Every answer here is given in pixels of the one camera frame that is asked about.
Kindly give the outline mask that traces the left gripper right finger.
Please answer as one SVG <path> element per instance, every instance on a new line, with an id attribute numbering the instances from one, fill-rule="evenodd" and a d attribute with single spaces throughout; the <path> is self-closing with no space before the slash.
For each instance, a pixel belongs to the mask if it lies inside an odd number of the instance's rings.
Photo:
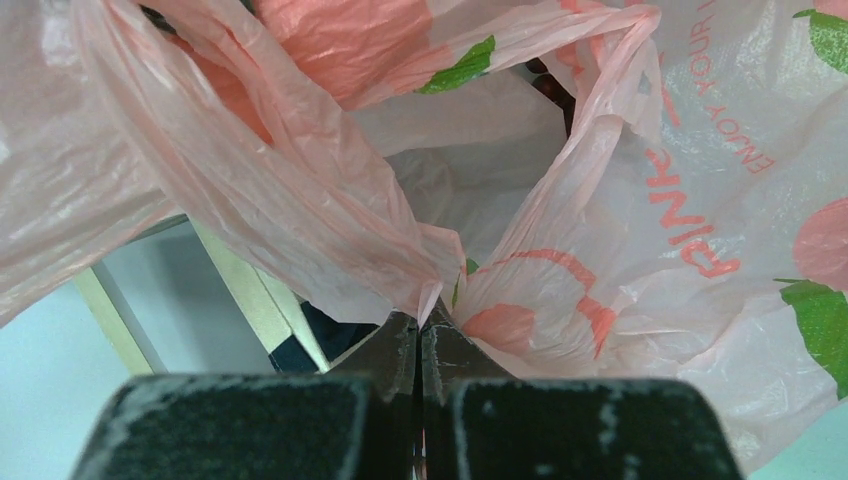
<path id="1" fill-rule="evenodd" d="M 419 335 L 430 479 L 738 479 L 718 419 L 668 379 L 519 379 L 436 307 Z"/>

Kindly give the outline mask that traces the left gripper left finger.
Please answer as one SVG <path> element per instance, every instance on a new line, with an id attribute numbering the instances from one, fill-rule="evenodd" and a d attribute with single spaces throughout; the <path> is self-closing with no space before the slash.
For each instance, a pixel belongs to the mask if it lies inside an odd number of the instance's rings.
<path id="1" fill-rule="evenodd" d="M 324 374 L 158 374 L 119 388 L 76 479 L 408 479 L 416 321 L 385 324 Z"/>

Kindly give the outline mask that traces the beige canvas tote bag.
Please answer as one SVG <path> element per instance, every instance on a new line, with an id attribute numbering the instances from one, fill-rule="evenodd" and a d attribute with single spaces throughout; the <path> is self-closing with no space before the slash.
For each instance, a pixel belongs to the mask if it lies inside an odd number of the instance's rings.
<path id="1" fill-rule="evenodd" d="M 176 215 L 143 230 L 73 284 L 133 375 L 318 372 L 341 363 L 376 327 L 339 323 Z"/>

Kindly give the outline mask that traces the dark red grape bunch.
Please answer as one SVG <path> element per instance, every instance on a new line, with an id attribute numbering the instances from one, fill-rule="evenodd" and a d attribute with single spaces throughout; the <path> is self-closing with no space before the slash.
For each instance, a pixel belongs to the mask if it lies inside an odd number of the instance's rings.
<path id="1" fill-rule="evenodd" d="M 566 135 L 570 137 L 575 115 L 575 98 L 549 72 L 539 58 L 526 61 L 524 67 L 533 76 L 531 85 L 562 110 Z"/>

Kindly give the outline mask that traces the pink plastic grocery bag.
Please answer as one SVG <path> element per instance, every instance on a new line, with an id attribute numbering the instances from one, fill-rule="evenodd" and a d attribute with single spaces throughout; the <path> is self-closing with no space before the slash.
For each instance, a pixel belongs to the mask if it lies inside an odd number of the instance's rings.
<path id="1" fill-rule="evenodd" d="M 179 213 L 338 321 L 692 383 L 751 472 L 847 400 L 847 5 L 3 2 L 2 322 Z"/>

